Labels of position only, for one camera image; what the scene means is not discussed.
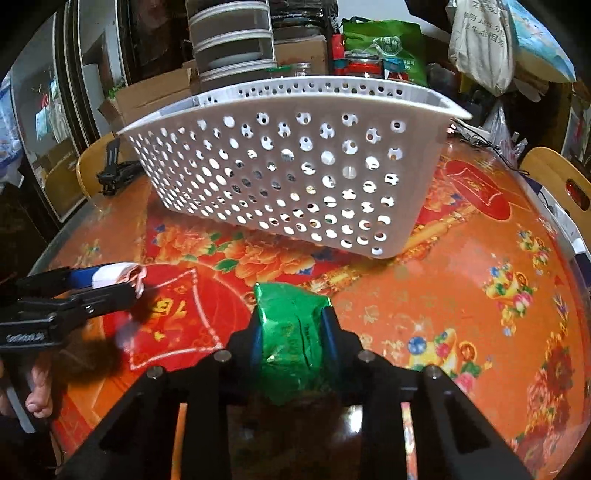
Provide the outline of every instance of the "cardboard box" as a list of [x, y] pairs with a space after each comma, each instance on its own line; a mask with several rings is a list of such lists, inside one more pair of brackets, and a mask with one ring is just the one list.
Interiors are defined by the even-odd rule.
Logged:
[[53, 168], [61, 162], [64, 158], [75, 156], [74, 144], [68, 138], [61, 143], [58, 143], [45, 155], [37, 159], [37, 163], [49, 173]]
[[195, 75], [192, 69], [178, 69], [134, 83], [105, 99], [99, 112], [112, 132], [118, 132], [143, 116], [194, 95]]
[[310, 75], [327, 75], [329, 72], [328, 51], [323, 35], [276, 42], [275, 58], [279, 65], [306, 61], [311, 65]]

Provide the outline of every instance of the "chair backrest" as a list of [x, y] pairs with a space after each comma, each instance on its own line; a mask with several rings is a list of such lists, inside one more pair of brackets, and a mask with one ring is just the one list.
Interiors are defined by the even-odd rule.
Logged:
[[566, 158], [546, 147], [532, 148], [520, 167], [530, 172], [531, 178], [546, 187], [568, 211], [591, 248], [591, 182]]
[[82, 152], [76, 164], [76, 176], [84, 195], [90, 199], [102, 191], [102, 186], [96, 174], [105, 169], [107, 144], [114, 140], [112, 133], [100, 137], [90, 147]]

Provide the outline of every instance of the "green package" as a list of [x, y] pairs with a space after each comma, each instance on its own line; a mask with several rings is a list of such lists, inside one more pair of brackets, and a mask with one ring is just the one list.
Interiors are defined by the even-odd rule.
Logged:
[[343, 20], [343, 35], [347, 52], [376, 55], [394, 63], [401, 60], [406, 70], [404, 79], [427, 86], [425, 43], [417, 24], [353, 17]]
[[254, 293], [262, 340], [259, 389], [276, 405], [323, 390], [320, 322], [330, 299], [286, 283], [257, 283]]

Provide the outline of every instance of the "orange tablecloth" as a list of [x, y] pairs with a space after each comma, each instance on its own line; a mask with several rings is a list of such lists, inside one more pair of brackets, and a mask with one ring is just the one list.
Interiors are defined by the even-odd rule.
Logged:
[[134, 319], [94, 319], [59, 355], [56, 432], [72, 453], [148, 366], [220, 348], [247, 324], [254, 283], [283, 281], [332, 297], [343, 328], [394, 364], [441, 365], [551, 478], [589, 423], [586, 301], [560, 241], [505, 167], [456, 141], [390, 260], [170, 212], [138, 180], [101, 199], [53, 261], [148, 268]]

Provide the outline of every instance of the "basket hole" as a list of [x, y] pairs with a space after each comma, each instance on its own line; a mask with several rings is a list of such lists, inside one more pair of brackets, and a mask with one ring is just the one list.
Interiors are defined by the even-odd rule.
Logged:
[[388, 158], [390, 160], [400, 160], [402, 158], [402, 150], [400, 148], [390, 148], [388, 150]]
[[343, 119], [343, 125], [345, 125], [346, 127], [352, 127], [353, 125], [357, 124], [357, 115], [355, 115], [354, 113], [346, 113], [343, 115], [342, 117]]
[[295, 118], [300, 125], [307, 125], [312, 120], [312, 116], [307, 112], [299, 112]]
[[291, 135], [291, 129], [285, 122], [279, 122], [277, 125], [277, 134], [281, 138], [287, 138]]
[[395, 173], [387, 173], [384, 176], [384, 182], [386, 182], [390, 185], [397, 185], [398, 184], [398, 175], [396, 175]]
[[329, 124], [323, 123], [320, 126], [320, 136], [325, 140], [333, 138], [335, 136], [335, 129], [333, 129]]
[[269, 137], [261, 137], [261, 146], [265, 150], [273, 150], [273, 141]]
[[353, 140], [345, 140], [342, 147], [343, 152], [345, 152], [347, 155], [355, 155], [359, 149], [357, 143], [355, 143]]
[[252, 131], [252, 128], [248, 124], [243, 124], [240, 132], [242, 133], [243, 137], [246, 137], [246, 138], [254, 137], [254, 133]]
[[391, 223], [390, 217], [388, 215], [380, 215], [380, 216], [378, 216], [378, 223], [380, 225], [390, 225], [390, 223]]
[[320, 159], [324, 165], [332, 165], [336, 160], [332, 152], [329, 151], [322, 152]]
[[382, 197], [380, 200], [382, 205], [386, 207], [393, 207], [394, 206], [394, 199], [392, 197]]
[[355, 200], [357, 198], [357, 195], [351, 189], [349, 189], [349, 190], [343, 190], [343, 198], [345, 200]]
[[329, 208], [336, 207], [336, 199], [334, 197], [324, 197], [323, 201], [324, 204]]
[[365, 167], [368, 170], [377, 170], [379, 168], [379, 161], [375, 157], [367, 157], [365, 159]]
[[393, 120], [390, 123], [390, 130], [394, 133], [401, 134], [406, 130], [406, 123], [400, 120]]
[[355, 167], [343, 167], [343, 177], [347, 180], [353, 180], [357, 176]]
[[374, 206], [371, 204], [371, 202], [363, 202], [361, 207], [361, 211], [363, 213], [372, 213], [374, 211]]
[[367, 132], [365, 132], [365, 138], [371, 144], [376, 144], [382, 139], [376, 128], [368, 128]]
[[324, 177], [322, 177], [322, 185], [324, 185], [328, 189], [333, 189], [334, 187], [336, 187], [336, 180], [330, 175], [325, 175]]
[[313, 175], [314, 173], [316, 173], [316, 169], [314, 168], [314, 165], [312, 165], [310, 162], [303, 163], [301, 165], [301, 170], [306, 175]]
[[293, 161], [294, 153], [289, 148], [284, 148], [281, 150], [281, 158], [284, 161]]
[[261, 125], [268, 125], [269, 124], [269, 115], [263, 112], [259, 112], [256, 115], [256, 121], [259, 122]]
[[376, 184], [370, 180], [366, 181], [363, 184], [363, 191], [365, 193], [374, 193], [377, 189], [378, 189], [378, 187], [376, 186]]
[[310, 137], [301, 137], [300, 138], [300, 149], [304, 152], [309, 152], [314, 148], [314, 144]]

